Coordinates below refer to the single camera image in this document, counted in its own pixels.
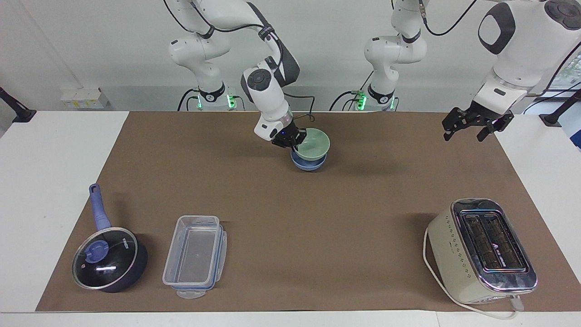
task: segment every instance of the toaster power cord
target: toaster power cord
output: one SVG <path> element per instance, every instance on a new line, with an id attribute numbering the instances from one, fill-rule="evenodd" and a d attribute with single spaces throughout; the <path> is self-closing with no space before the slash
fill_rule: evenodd
<path id="1" fill-rule="evenodd" d="M 428 229 L 426 228 L 426 232 L 424 233 L 424 262 L 426 263 L 426 266 L 428 266 L 428 269 L 432 273 L 432 276 L 434 276 L 434 279 L 436 279 L 438 285 L 440 285 L 440 287 L 442 288 L 442 291 L 444 291 L 444 293 L 452 300 L 452 302 L 458 304 L 462 308 L 466 308 L 468 310 L 472 310 L 472 311 L 477 312 L 479 314 L 482 314 L 482 315 L 485 315 L 485 316 L 488 316 L 488 317 L 491 317 L 491 318 L 500 319 L 500 320 L 511 320 L 511 319 L 514 319 L 520 311 L 524 311 L 524 307 L 522 305 L 522 302 L 521 302 L 521 299 L 520 299 L 519 296 L 514 296 L 514 297 L 511 298 L 510 301 L 511 301 L 512 308 L 514 309 L 514 311 L 512 312 L 512 314 L 510 316 L 507 316 L 507 317 L 499 316 L 499 315 L 495 315 L 495 314 L 491 314 L 489 312 L 482 311 L 482 310 L 478 310 L 478 309 L 473 308 L 473 307 L 471 307 L 469 305 L 466 305 L 466 304 L 463 304 L 463 303 L 460 303 L 460 302 L 456 301 L 450 295 L 450 293 L 448 293 L 448 291 L 444 287 L 444 284 L 442 284 L 442 282 L 440 281 L 440 279 L 437 277 L 436 273 L 432 269 L 432 266 L 428 262 L 428 259 L 426 258 L 426 241 L 427 240 L 428 240 Z"/>

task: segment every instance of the saucepan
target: saucepan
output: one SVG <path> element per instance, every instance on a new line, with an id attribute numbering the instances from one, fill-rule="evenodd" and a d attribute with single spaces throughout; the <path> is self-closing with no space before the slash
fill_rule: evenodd
<path id="1" fill-rule="evenodd" d="M 84 289 L 120 292 L 143 274 L 147 249 L 129 230 L 111 227 L 99 185 L 89 186 L 89 198 L 97 232 L 79 246 L 73 259 L 73 278 Z"/>

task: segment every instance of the power strip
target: power strip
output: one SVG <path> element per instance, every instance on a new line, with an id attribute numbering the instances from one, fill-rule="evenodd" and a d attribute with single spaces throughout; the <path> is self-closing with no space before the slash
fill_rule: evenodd
<path id="1" fill-rule="evenodd" d="M 70 109 L 104 109 L 109 100 L 100 88 L 62 90 L 60 100 Z"/>

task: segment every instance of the toaster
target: toaster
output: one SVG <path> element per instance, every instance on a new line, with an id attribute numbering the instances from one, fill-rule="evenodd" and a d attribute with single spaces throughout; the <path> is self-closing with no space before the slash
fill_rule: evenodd
<path id="1" fill-rule="evenodd" d="M 537 276 L 502 208 L 484 198 L 452 203 L 428 226 L 442 282 L 453 299 L 480 304 L 534 291 Z"/>

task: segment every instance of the pan handle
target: pan handle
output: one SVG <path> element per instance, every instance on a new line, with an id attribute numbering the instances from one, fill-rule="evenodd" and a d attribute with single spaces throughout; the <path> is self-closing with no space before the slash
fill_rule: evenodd
<path id="1" fill-rule="evenodd" d="M 105 214 L 103 208 L 103 198 L 101 197 L 101 188 L 98 184 L 89 186 L 89 199 L 91 200 L 91 209 L 93 210 L 93 218 L 97 230 L 102 230 L 111 227 L 109 218 Z"/>

